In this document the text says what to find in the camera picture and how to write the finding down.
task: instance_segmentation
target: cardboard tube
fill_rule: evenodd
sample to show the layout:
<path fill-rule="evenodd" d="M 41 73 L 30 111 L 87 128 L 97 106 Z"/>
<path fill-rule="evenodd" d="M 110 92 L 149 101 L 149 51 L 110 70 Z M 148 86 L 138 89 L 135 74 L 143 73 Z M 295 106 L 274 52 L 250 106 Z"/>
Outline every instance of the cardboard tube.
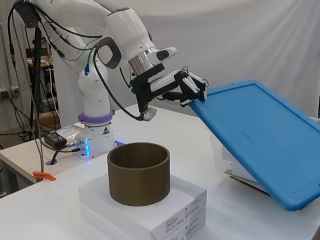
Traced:
<path fill-rule="evenodd" d="M 132 143 L 108 154 L 111 197 L 128 206 L 147 206 L 170 192 L 170 153 L 153 143 Z"/>

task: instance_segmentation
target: blue tray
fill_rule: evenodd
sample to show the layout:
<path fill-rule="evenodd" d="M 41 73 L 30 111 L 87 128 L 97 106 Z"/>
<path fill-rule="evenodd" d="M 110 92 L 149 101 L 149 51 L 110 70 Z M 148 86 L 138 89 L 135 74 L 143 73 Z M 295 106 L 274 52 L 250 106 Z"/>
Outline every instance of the blue tray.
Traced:
<path fill-rule="evenodd" d="M 257 81 L 209 89 L 191 108 L 286 210 L 320 196 L 320 127 Z"/>

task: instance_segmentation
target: purple ring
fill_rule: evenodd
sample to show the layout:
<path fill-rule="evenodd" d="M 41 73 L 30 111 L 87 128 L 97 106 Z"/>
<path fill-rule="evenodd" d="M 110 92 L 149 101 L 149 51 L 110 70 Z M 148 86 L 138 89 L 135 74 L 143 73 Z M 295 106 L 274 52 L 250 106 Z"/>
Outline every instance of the purple ring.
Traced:
<path fill-rule="evenodd" d="M 91 124 L 107 123 L 112 120 L 114 114 L 115 114 L 115 112 L 113 110 L 111 110 L 108 115 L 105 115 L 102 117 L 89 117 L 89 116 L 85 115 L 84 113 L 81 113 L 78 116 L 78 120 L 79 120 L 79 122 L 91 123 Z"/>

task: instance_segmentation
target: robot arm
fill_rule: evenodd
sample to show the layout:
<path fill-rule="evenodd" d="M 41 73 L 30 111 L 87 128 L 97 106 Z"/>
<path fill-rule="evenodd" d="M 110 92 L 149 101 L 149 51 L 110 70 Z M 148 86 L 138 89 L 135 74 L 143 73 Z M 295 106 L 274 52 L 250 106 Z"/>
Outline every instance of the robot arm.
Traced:
<path fill-rule="evenodd" d="M 77 140 L 84 144 L 81 155 L 92 158 L 114 147 L 113 114 L 103 87 L 124 112 L 139 121 L 150 121 L 154 117 L 156 110 L 149 107 L 149 103 L 155 98 L 178 101 L 184 107 L 195 99 L 205 100 L 207 88 L 206 82 L 187 68 L 163 74 L 163 62 L 174 56 L 176 49 L 157 49 L 132 9 L 114 11 L 107 4 L 109 0 L 96 1 L 99 4 L 93 0 L 18 0 L 13 6 L 27 27 L 42 29 L 55 50 L 54 59 L 59 56 L 64 61 L 63 67 L 76 73 L 73 75 L 74 79 L 78 77 L 84 110 L 79 120 L 85 124 Z M 66 28 L 95 26 L 102 29 L 101 35 L 89 36 L 96 40 L 89 49 L 81 39 L 88 36 Z M 140 115 L 137 117 L 121 106 L 107 85 L 107 68 L 116 69 L 124 64 L 129 64 L 135 76 L 130 85 L 138 101 Z"/>
<path fill-rule="evenodd" d="M 175 48 L 156 49 L 145 26 L 132 9 L 112 12 L 106 18 L 106 26 L 107 31 L 95 51 L 100 53 L 105 46 L 110 48 L 112 57 L 105 63 L 108 68 L 115 69 L 129 63 L 136 76 L 131 81 L 131 91 L 137 97 L 140 120 L 152 119 L 155 111 L 148 104 L 158 97 L 179 101 L 181 106 L 195 99 L 205 99 L 207 84 L 187 69 L 161 76 L 160 73 L 165 69 L 163 62 L 177 51 Z M 181 92 L 171 92 L 177 88 Z"/>

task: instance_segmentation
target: white box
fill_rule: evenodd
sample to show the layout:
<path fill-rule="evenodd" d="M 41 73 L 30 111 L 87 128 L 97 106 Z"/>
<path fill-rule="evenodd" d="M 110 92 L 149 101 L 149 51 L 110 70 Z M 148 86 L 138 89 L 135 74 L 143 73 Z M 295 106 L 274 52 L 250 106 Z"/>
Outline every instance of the white box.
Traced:
<path fill-rule="evenodd" d="M 311 117 L 311 119 L 320 124 L 320 119 L 313 117 Z M 252 177 L 252 175 L 238 162 L 238 160 L 233 157 L 233 155 L 225 148 L 225 146 L 223 146 L 213 133 L 210 135 L 210 140 L 214 151 L 214 161 L 217 169 L 235 176 L 253 187 L 257 187 L 257 185 L 259 186 L 259 183 L 254 179 L 254 177 Z"/>
<path fill-rule="evenodd" d="M 114 201 L 109 194 L 108 175 L 80 186 L 79 196 L 85 220 L 117 240 L 164 240 L 203 210 L 207 201 L 205 189 L 175 176 L 171 176 L 169 195 L 145 207 Z"/>
<path fill-rule="evenodd" d="M 166 240 L 189 240 L 193 237 L 206 223 L 206 209 L 203 209 L 190 221 L 188 221 L 179 231 L 176 231 Z"/>

